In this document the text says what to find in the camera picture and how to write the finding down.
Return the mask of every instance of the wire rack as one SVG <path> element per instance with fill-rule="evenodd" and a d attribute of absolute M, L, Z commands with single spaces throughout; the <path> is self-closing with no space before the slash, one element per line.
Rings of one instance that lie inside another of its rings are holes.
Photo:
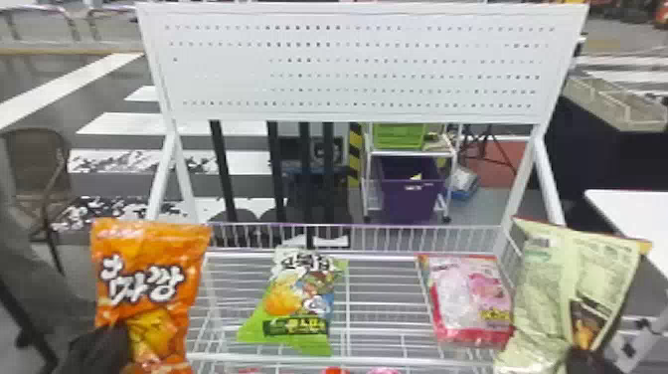
<path fill-rule="evenodd" d="M 521 252 L 496 226 L 399 227 L 356 225 L 213 224 L 200 293 L 187 336 L 196 373 L 319 373 L 328 366 L 353 373 L 388 366 L 405 373 L 491 374 L 493 352 L 443 347 L 433 337 L 427 293 L 416 253 L 492 253 L 513 289 Z M 335 288 L 331 357 L 306 356 L 289 346 L 237 342 L 237 330 L 259 303 L 272 249 L 304 246 L 347 259 Z"/>

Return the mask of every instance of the white pegboard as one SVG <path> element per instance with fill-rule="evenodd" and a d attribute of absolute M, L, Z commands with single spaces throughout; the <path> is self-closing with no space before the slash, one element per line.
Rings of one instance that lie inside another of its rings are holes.
<path fill-rule="evenodd" d="M 583 5 L 137 4 L 177 119 L 538 123 Z"/>

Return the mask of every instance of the green snack bag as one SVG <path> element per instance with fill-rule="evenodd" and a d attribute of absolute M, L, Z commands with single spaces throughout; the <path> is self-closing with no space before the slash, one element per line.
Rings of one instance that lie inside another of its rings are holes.
<path fill-rule="evenodd" d="M 277 248 L 273 262 L 269 286 L 237 340 L 288 344 L 305 354 L 331 355 L 334 282 L 348 262 L 294 248 Z"/>

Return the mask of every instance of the orange snack bag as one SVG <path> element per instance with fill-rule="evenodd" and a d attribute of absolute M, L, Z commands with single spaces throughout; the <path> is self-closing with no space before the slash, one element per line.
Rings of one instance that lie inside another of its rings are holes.
<path fill-rule="evenodd" d="M 97 277 L 95 327 L 122 320 L 133 362 L 124 374 L 190 374 L 185 338 L 211 229 L 99 219 L 90 246 Z"/>

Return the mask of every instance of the black pole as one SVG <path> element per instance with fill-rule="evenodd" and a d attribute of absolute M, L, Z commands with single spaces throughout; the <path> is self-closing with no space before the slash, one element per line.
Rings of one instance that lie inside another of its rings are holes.
<path fill-rule="evenodd" d="M 311 203 L 311 133 L 308 122 L 299 122 L 299 150 L 301 153 L 301 198 L 306 223 L 306 248 L 313 248 L 312 228 L 313 211 Z"/>
<path fill-rule="evenodd" d="M 269 137 L 269 162 L 271 163 L 271 178 L 273 180 L 273 200 L 276 205 L 276 220 L 287 222 L 285 207 L 283 206 L 283 171 L 280 162 L 280 144 L 278 143 L 278 126 L 275 121 L 266 123 L 266 132 Z"/>
<path fill-rule="evenodd" d="M 324 146 L 325 222 L 334 223 L 334 123 L 322 123 Z"/>
<path fill-rule="evenodd" d="M 225 210 L 228 222 L 236 222 L 237 208 L 235 207 L 235 193 L 232 191 L 232 180 L 230 179 L 230 168 L 228 168 L 228 156 L 225 153 L 225 140 L 221 130 L 221 122 L 217 119 L 209 121 L 211 127 L 211 139 L 214 142 L 216 152 L 216 163 L 218 164 L 218 176 L 221 179 L 221 188 L 225 198 Z"/>

